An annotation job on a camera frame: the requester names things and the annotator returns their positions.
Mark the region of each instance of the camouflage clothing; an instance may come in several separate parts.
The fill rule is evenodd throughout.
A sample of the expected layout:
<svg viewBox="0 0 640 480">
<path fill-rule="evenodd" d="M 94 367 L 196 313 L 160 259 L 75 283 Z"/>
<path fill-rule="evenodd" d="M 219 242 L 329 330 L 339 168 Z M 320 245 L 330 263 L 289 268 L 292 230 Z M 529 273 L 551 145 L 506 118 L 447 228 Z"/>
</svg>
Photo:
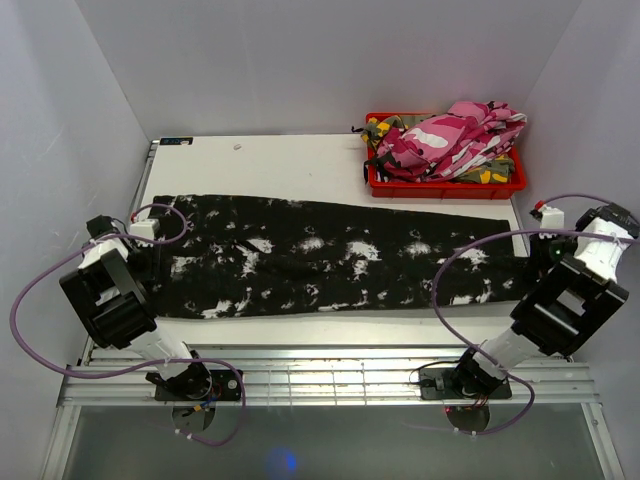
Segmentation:
<svg viewBox="0 0 640 480">
<path fill-rule="evenodd" d="M 374 152 L 378 150 L 378 146 L 382 139 L 393 128 L 397 128 L 404 132 L 409 128 L 417 125 L 418 123 L 437 116 L 437 114 L 423 114 L 423 115 L 393 115 L 380 120 L 376 117 L 371 117 L 369 122 L 364 128 L 355 130 L 354 132 L 360 133 L 360 137 L 367 144 L 367 146 Z M 501 154 L 490 160 L 484 165 L 472 168 L 462 175 L 450 180 L 457 183 L 477 183 L 477 184 L 489 184 L 489 183 L 509 183 L 511 181 L 511 174 L 515 171 L 515 163 L 509 157 L 508 154 Z M 402 180 L 395 179 L 393 177 L 388 178 L 386 181 Z"/>
</svg>

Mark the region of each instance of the white enclosure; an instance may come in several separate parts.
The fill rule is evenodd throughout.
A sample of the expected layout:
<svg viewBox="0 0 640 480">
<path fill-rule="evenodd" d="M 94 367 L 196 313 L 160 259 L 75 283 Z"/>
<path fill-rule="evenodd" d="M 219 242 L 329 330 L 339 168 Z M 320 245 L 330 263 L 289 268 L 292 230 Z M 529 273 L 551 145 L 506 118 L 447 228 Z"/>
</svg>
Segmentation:
<svg viewBox="0 0 640 480">
<path fill-rule="evenodd" d="M 345 133 L 380 110 L 510 102 L 540 198 L 595 193 L 640 214 L 640 5 L 632 0 L 5 0 L 0 19 L 0 304 L 126 216 L 149 141 L 163 135 Z M 570 203 L 573 219 L 589 206 Z M 637 250 L 630 300 L 580 352 L 627 478 L 640 478 Z M 54 276 L 20 310 L 45 356 L 75 363 L 86 335 Z M 0 326 L 0 454 L 37 478 L 61 378 Z"/>
</svg>

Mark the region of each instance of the white tabletop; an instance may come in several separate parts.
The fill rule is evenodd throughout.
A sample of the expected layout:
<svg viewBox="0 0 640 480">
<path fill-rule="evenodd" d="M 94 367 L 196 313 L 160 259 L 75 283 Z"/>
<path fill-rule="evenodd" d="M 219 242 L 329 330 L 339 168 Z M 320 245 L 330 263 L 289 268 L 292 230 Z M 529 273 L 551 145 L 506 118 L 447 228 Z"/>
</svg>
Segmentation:
<svg viewBox="0 0 640 480">
<path fill-rule="evenodd" d="M 142 204 L 156 195 L 251 195 L 508 220 L 509 200 L 373 198 L 364 184 L 366 149 L 357 135 L 195 137 L 159 146 Z M 514 237 L 517 255 L 524 242 Z M 447 318 L 472 341 L 510 325 L 513 302 L 448 307 Z M 217 320 L 162 319 L 189 345 L 457 345 L 431 310 L 337 312 Z"/>
</svg>

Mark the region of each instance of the red plastic bin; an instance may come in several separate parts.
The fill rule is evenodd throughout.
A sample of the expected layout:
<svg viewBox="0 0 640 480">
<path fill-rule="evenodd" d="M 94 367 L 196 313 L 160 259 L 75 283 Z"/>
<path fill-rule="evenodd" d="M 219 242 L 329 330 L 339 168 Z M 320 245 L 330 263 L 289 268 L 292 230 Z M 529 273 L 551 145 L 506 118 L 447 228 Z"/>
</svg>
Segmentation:
<svg viewBox="0 0 640 480">
<path fill-rule="evenodd" d="M 398 112 L 375 112 L 368 113 L 365 123 L 372 117 L 384 120 L 392 115 L 424 115 L 424 113 L 398 113 Z M 373 150 L 367 148 L 367 158 L 371 159 Z M 515 192 L 524 190 L 527 186 L 527 179 L 524 175 L 522 163 L 518 150 L 513 147 L 509 151 L 509 156 L 515 163 L 515 172 L 511 174 L 511 182 L 505 184 L 479 185 L 474 183 L 410 183 L 410 182 L 380 182 L 376 180 L 376 170 L 372 165 L 368 168 L 369 185 L 371 194 L 374 197 L 391 198 L 471 198 L 481 200 L 503 200 L 511 198 Z"/>
</svg>

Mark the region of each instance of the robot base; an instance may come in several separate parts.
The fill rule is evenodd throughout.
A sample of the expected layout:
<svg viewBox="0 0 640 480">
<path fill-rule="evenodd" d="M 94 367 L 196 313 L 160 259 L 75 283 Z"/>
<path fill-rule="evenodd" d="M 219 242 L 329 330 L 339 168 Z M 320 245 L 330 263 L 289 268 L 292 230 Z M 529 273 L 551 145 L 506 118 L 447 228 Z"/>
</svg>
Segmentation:
<svg viewBox="0 0 640 480">
<path fill-rule="evenodd" d="M 455 388 L 451 375 L 453 368 L 423 368 L 419 371 L 420 396 L 422 400 L 475 400 L 473 395 L 463 396 L 459 389 Z M 509 381 L 496 388 L 489 400 L 507 400 L 511 398 Z"/>
<path fill-rule="evenodd" d="M 240 375 L 243 375 L 242 370 L 238 371 Z M 242 398 L 240 385 L 238 385 L 238 380 L 231 370 L 209 370 L 209 372 L 213 379 L 214 393 L 218 396 L 216 402 L 237 402 Z M 158 386 L 156 386 L 154 398 L 159 402 L 195 401 L 187 397 L 175 395 Z"/>
</svg>

